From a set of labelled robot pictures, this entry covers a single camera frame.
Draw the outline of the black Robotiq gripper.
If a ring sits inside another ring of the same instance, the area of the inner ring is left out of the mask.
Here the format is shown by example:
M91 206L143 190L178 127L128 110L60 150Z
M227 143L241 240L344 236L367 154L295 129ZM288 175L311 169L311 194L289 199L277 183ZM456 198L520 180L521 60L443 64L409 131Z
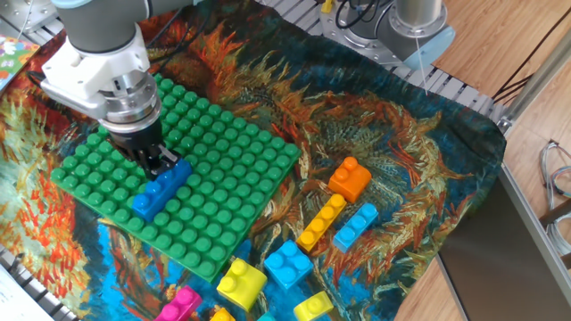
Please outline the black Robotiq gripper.
M169 150L163 144L161 122L156 120L144 129L133 133L118 133L111 131L112 144L120 152L128 154L129 158L141 168L148 179L157 178L160 160L166 166L175 166L181 159L178 152Z

